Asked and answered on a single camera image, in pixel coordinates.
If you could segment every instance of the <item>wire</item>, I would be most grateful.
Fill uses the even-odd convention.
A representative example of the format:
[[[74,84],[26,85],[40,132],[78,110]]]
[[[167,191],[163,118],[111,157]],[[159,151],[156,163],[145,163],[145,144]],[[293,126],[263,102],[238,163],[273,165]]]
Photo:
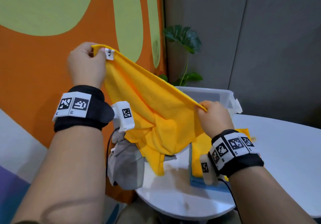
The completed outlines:
[[[228,187],[229,191],[231,192],[232,198],[233,198],[233,200],[234,200],[235,206],[236,206],[236,208],[237,208],[238,206],[236,205],[236,201],[235,201],[235,198],[234,198],[234,196],[233,196],[232,190],[230,189],[230,186],[229,186],[229,185],[227,184],[227,182],[224,181],[223,179],[219,178],[218,180],[219,180],[219,181],[222,181],[223,183],[225,183],[225,185]],[[238,209],[238,214],[239,214],[240,221],[241,221],[241,223],[243,224],[242,218],[241,218],[241,215],[240,215],[240,212],[239,212],[239,209]]]
[[[109,139],[108,139],[108,144],[107,144],[107,153],[106,153],[106,177],[107,177],[107,170],[108,170],[108,151],[109,151],[109,144],[110,144],[110,140],[111,140],[111,137],[114,135],[114,133],[119,129],[118,128],[115,128],[114,131],[111,133]]]

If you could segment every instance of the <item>folded yellow cloth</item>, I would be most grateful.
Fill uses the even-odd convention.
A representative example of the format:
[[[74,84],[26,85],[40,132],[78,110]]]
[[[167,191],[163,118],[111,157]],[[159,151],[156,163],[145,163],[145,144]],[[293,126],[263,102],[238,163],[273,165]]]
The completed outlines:
[[[248,138],[250,133],[248,129],[235,129],[240,133],[244,133]],[[203,177],[203,171],[200,162],[200,156],[207,154],[212,146],[212,139],[208,137],[205,133],[202,133],[192,142],[192,175],[194,177]]]
[[[94,55],[106,45],[94,45]],[[203,133],[195,106],[203,106],[174,86],[133,63],[120,52],[106,60],[105,87],[112,103],[127,101],[135,128],[125,138],[136,143],[155,174],[164,174],[165,155],[184,149]]]

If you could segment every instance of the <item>hand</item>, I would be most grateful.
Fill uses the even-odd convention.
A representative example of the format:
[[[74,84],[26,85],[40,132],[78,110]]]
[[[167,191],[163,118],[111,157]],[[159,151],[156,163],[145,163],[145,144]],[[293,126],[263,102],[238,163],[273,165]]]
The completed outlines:
[[[96,45],[96,43],[82,43],[70,52],[69,72],[74,86],[89,85],[100,89],[106,75],[105,48],[101,48],[93,57],[91,45]]]
[[[229,111],[218,101],[203,101],[200,103],[207,109],[196,108],[202,129],[210,137],[214,138],[226,129],[234,129]]]

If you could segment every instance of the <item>forearm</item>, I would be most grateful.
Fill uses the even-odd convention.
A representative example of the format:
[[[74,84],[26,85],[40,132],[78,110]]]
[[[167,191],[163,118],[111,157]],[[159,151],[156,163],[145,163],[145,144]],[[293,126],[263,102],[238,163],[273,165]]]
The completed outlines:
[[[243,224],[315,224],[264,167],[242,169],[229,181]]]
[[[59,131],[13,222],[100,224],[105,183],[101,131],[85,126]]]

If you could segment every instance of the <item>yellow cloth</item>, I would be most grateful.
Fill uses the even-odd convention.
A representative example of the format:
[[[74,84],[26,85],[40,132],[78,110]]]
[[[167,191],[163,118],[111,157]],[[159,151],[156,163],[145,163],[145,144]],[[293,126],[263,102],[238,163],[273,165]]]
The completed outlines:
[[[101,47],[113,49],[92,47],[94,55]],[[106,60],[105,87],[112,103],[129,102],[135,128],[125,138],[136,143],[158,176],[164,175],[164,155],[180,152],[203,133],[194,109],[203,106],[116,50],[114,60]]]
[[[235,129],[240,133],[244,133],[248,138],[250,133],[248,129]],[[208,137],[205,133],[202,133],[192,142],[192,175],[194,177],[203,177],[203,171],[200,162],[200,156],[207,154],[212,146],[212,139]]]

